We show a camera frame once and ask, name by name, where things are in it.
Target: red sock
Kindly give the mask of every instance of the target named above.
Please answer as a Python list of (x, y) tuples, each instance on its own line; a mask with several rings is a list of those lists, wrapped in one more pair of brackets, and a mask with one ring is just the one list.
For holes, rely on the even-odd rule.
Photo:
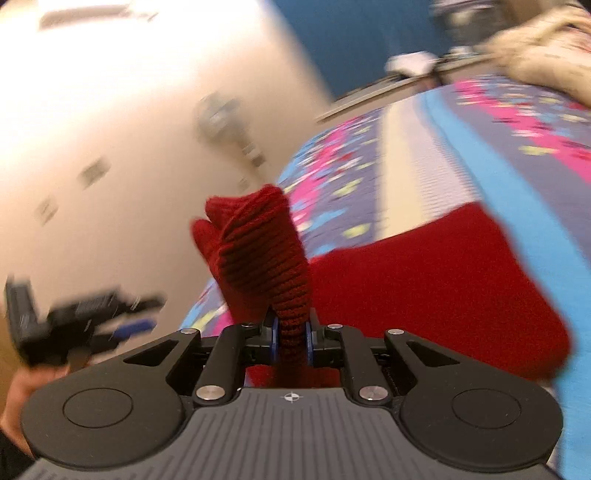
[(260, 322), (271, 306), (279, 318), (283, 361), (301, 363), (310, 274), (287, 198), (280, 188), (267, 185), (245, 197), (213, 197), (205, 212), (211, 221), (196, 220), (193, 239), (232, 318)]

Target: blue fabric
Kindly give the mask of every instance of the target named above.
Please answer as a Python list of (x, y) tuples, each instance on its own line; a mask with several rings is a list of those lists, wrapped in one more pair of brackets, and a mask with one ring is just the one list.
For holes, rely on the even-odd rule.
[(570, 233), (541, 196), (431, 90), (423, 106), (457, 153), (483, 200), (508, 229), (524, 269), (571, 328), (576, 351), (557, 386), (564, 414), (560, 470), (568, 480), (589, 480), (591, 458), (591, 270)]
[[(207, 281), (207, 284), (205, 285), (204, 291), (211, 290), (213, 288), (213, 286), (215, 286), (215, 285), (216, 285), (215, 280), (210, 278)], [(203, 311), (203, 303), (198, 301), (195, 305), (193, 305), (191, 310), (189, 310), (189, 313), (184, 318), (183, 322), (181, 323), (180, 328), (192, 327), (193, 324), (195, 323), (195, 321), (199, 318), (199, 315), (201, 314), (202, 311)]]

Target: red fabric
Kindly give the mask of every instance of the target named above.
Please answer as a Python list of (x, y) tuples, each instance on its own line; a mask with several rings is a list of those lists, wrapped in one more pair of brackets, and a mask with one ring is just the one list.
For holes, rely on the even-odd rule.
[(260, 321), (269, 305), (280, 319), (284, 361), (273, 373), (249, 369), (256, 385), (338, 384), (337, 372), (304, 366), (303, 323), (312, 299), (325, 325), (343, 323), (374, 337), (408, 330), (533, 380), (552, 377), (568, 355), (564, 325), (479, 204), (374, 244), (335, 250), (311, 266), (279, 188), (214, 197), (206, 213), (211, 222), (195, 221), (193, 238), (234, 321)]
[(569, 353), (562, 321), (477, 203), (410, 232), (330, 252), (311, 272), (324, 324), (375, 337), (407, 330), (531, 380), (551, 378)]
[[(274, 384), (307, 385), (304, 323), (310, 314), (308, 261), (281, 189), (266, 185), (239, 198), (210, 198), (210, 221), (191, 226), (193, 239), (219, 285), (236, 323), (259, 322), (271, 306), (280, 323), (282, 366)], [(254, 369), (259, 382), (269, 373)]]

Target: crosshair marking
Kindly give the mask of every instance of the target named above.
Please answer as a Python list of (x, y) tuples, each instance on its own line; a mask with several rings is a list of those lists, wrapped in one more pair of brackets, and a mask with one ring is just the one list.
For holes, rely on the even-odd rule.
[(287, 400), (289, 403), (293, 403), (295, 401), (298, 401), (301, 398), (303, 398), (301, 395), (298, 395), (297, 393), (294, 393), (294, 392), (289, 392), (287, 395), (283, 396), (283, 399)]

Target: circular pad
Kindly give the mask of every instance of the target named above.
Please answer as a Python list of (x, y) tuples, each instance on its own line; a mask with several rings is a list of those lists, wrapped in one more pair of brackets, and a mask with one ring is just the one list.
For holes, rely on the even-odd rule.
[(457, 418), (481, 429), (501, 429), (511, 425), (521, 414), (516, 399), (488, 388), (468, 390), (456, 395), (452, 408)]
[(115, 425), (131, 413), (131, 397), (113, 388), (92, 388), (71, 397), (64, 405), (64, 415), (72, 423), (88, 429)]
[(469, 360), (425, 367), (400, 420), (430, 456), (476, 472), (544, 462), (562, 428), (560, 408), (542, 388)]

